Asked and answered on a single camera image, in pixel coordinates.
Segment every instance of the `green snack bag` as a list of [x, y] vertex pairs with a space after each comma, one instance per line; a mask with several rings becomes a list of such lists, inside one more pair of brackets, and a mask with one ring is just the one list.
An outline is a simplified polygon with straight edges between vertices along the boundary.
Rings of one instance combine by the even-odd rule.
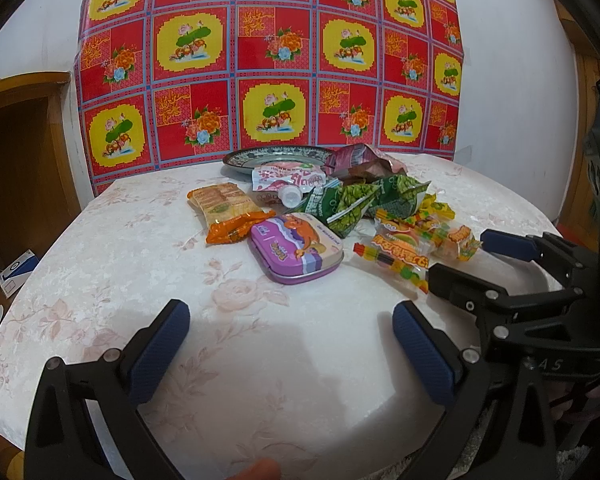
[[382, 208], [396, 218], [407, 218], [420, 207], [430, 181], [422, 183], [412, 176], [392, 175], [376, 181], [376, 184], [379, 192], [366, 210], [366, 215], [373, 218], [376, 211]]
[[327, 218], [336, 212], [341, 195], [342, 183], [338, 179], [330, 180], [324, 186], [314, 187], [292, 212], [309, 213], [327, 225]]
[[345, 186], [336, 213], [327, 218], [327, 227], [340, 238], [346, 237], [363, 217], [378, 189], [376, 184]]

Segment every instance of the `candy wrapper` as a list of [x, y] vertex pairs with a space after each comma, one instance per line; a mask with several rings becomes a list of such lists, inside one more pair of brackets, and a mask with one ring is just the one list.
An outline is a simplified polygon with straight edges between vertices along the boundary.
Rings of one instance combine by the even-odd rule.
[[[475, 239], [471, 229], [454, 218], [453, 210], [445, 203], [436, 202], [435, 195], [425, 197], [420, 210], [404, 220], [383, 209], [376, 212], [376, 220], [381, 226], [394, 236], [413, 239], [421, 253], [465, 262], [476, 253], [480, 241]], [[423, 252], [426, 244], [432, 246], [429, 253]]]
[[407, 174], [400, 160], [368, 144], [350, 144], [339, 149], [327, 158], [322, 168], [327, 175], [339, 179], [376, 180], [392, 174]]
[[278, 191], [284, 186], [296, 186], [302, 193], [308, 193], [316, 186], [324, 186], [327, 177], [314, 164], [276, 162], [255, 168], [251, 180], [258, 200], [274, 203], [280, 201]]
[[336, 212], [327, 218], [327, 227], [340, 238], [346, 237], [364, 216], [378, 189], [376, 184], [345, 186]]
[[275, 216], [273, 211], [265, 213], [230, 182], [194, 189], [187, 193], [187, 199], [205, 215], [208, 244], [237, 242], [252, 225]]
[[420, 208], [430, 182], [422, 183], [411, 176], [397, 174], [376, 180], [375, 184], [380, 189], [366, 216], [373, 218], [382, 208], [396, 218], [407, 218]]
[[353, 252], [365, 260], [377, 262], [380, 266], [387, 267], [391, 272], [399, 274], [425, 294], [429, 293], [429, 282], [427, 281], [427, 271], [425, 269], [406, 264], [402, 260], [389, 256], [375, 247], [363, 244], [354, 244]]
[[292, 212], [309, 213], [327, 225], [327, 219], [336, 213], [342, 196], [342, 183], [338, 179], [328, 181], [314, 190]]

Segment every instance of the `blue gripper pad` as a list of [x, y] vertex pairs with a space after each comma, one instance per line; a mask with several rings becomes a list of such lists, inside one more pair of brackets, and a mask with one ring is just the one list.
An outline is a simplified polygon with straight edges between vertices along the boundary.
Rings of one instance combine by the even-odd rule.
[[482, 248], [488, 253], [510, 256], [523, 262], [530, 262], [540, 257], [536, 243], [524, 236], [487, 229], [480, 235], [480, 241]]
[[182, 301], [171, 301], [177, 301], [171, 314], [162, 322], [129, 370], [128, 398], [133, 406], [149, 402], [154, 396], [158, 384], [189, 331], [189, 307]]
[[454, 373], [404, 303], [398, 303], [394, 308], [395, 337], [416, 369], [431, 400], [449, 408], [455, 399]]

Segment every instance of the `white wall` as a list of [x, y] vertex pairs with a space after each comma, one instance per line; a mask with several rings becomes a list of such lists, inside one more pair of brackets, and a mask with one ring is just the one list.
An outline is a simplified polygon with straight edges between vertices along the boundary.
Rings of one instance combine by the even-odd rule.
[[464, 44], [456, 162], [550, 219], [560, 213], [577, 124], [571, 44], [553, 0], [456, 0]]
[[[25, 0], [0, 31], [0, 77], [44, 70], [74, 72], [82, 0]], [[69, 164], [80, 206], [93, 199], [82, 148], [75, 84], [62, 107]]]
[[[82, 0], [26, 0], [0, 32], [0, 77], [73, 71]], [[557, 217], [576, 133], [571, 46], [552, 0], [457, 0], [465, 49], [456, 160]], [[64, 132], [84, 207], [93, 198], [75, 86]]]

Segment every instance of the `white bottle cap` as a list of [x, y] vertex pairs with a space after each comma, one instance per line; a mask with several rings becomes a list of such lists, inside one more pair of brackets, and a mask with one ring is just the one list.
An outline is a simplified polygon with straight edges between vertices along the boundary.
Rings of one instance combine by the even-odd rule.
[[298, 186], [283, 186], [278, 190], [278, 198], [285, 207], [298, 207], [302, 202], [302, 191]]

